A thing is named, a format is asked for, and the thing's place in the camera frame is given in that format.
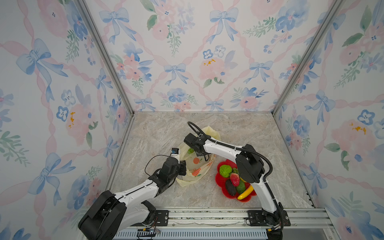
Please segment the green ribbed fruit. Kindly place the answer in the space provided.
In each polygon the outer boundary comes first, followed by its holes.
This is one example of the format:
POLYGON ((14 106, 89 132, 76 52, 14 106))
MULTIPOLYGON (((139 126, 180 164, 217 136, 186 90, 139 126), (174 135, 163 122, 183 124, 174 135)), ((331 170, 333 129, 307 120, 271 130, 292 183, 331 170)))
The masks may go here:
POLYGON ((236 186, 236 191, 239 195, 246 191, 247 187, 243 181, 240 180, 239 185, 236 186))

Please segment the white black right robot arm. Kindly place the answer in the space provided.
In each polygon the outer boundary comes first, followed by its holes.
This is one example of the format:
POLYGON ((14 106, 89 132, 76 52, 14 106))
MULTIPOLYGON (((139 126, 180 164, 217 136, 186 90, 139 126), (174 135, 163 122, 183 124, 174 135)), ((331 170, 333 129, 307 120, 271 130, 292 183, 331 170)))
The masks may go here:
POLYGON ((184 143, 198 156, 213 154, 234 162, 238 167, 240 178, 254 188, 265 215, 274 221, 282 219, 283 207, 267 182, 267 177, 273 171, 272 164, 251 145, 244 147, 230 145, 204 134, 198 137, 188 134, 184 143))

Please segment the dark avocado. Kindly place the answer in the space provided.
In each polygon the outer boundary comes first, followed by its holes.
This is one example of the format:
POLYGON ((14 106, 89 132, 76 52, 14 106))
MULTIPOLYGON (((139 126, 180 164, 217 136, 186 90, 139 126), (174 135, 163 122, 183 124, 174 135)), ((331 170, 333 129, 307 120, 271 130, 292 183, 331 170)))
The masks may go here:
POLYGON ((225 182, 225 188, 226 191, 230 196, 235 196, 237 194, 237 189, 236 187, 232 184, 231 180, 226 180, 225 182))

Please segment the yellow banana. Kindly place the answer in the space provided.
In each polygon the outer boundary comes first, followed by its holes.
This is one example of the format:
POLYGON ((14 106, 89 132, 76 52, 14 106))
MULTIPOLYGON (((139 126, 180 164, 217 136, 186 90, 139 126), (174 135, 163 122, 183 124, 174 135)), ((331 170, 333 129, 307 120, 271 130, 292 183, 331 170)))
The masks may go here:
POLYGON ((254 188, 252 187, 252 185, 250 185, 242 194, 238 196, 238 200, 243 200, 244 198, 247 198, 253 191, 254 188))

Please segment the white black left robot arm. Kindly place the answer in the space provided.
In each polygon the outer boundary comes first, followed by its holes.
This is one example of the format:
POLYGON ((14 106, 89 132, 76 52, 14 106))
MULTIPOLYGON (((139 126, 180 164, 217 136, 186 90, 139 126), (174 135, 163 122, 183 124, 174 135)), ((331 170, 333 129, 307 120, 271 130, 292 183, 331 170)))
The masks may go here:
POLYGON ((156 208, 149 200, 186 174, 185 161, 176 155, 167 157, 162 168, 136 187, 115 194, 109 190, 101 193, 80 220, 79 230, 88 240, 111 240, 127 227, 154 224, 156 208))

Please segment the yellow printed plastic bag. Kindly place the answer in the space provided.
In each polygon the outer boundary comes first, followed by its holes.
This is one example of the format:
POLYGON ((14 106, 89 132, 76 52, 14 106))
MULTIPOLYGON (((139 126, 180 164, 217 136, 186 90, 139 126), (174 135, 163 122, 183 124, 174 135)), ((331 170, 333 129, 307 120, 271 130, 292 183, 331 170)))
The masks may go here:
POLYGON ((187 174, 177 178, 176 181, 181 187, 186 187, 197 183, 201 178, 203 178, 207 172, 211 169, 217 155, 209 155, 208 157, 200 156, 198 157, 195 152, 188 154, 190 147, 181 143, 178 146, 180 150, 180 160, 186 161, 187 174))

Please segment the green bell pepper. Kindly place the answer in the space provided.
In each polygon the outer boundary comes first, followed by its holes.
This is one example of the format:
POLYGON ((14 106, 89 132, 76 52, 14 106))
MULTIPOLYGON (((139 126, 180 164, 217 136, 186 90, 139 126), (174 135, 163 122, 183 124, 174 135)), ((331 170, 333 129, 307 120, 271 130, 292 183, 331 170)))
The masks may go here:
POLYGON ((221 165, 219 168, 219 174, 223 178, 229 178, 230 175, 232 174, 232 167, 230 165, 221 165))

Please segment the red flower-shaped plate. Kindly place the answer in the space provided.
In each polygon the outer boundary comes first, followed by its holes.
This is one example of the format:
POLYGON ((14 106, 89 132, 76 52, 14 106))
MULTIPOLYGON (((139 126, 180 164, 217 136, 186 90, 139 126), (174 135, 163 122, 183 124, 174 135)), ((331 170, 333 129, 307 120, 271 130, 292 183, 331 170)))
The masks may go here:
MULTIPOLYGON (((216 181, 216 184, 221 188, 222 193, 223 193, 223 195, 226 198, 228 198, 228 199, 236 199, 239 202, 247 203, 247 202, 249 202, 252 199, 252 197, 257 195, 255 190, 254 190, 247 198, 244 198, 243 200, 238 200, 238 196, 239 196, 238 193, 235 196, 230 196, 228 194, 228 192, 226 191, 226 188, 225 188, 225 182, 226 182, 226 180, 229 180, 230 178, 223 178, 219 174, 219 168, 220 168, 221 165, 230 165, 232 167, 232 170, 233 170, 233 168, 237 168, 238 169, 238 167, 237 167, 237 165, 234 162, 232 162, 230 160, 225 160, 224 162, 220 162, 219 165, 217 166, 217 174, 215 176, 215 181, 216 181)), ((240 178, 240 180, 245 183, 247 188, 250 186, 250 184, 247 183, 246 181, 244 181, 242 178, 240 178)))

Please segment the red strawberry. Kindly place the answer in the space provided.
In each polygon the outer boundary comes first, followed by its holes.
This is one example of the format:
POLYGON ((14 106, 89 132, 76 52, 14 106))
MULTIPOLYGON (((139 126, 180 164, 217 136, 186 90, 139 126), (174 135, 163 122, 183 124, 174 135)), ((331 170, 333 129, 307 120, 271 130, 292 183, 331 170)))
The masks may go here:
POLYGON ((230 181, 234 187, 238 187, 240 185, 240 176, 237 173, 231 173, 230 181))

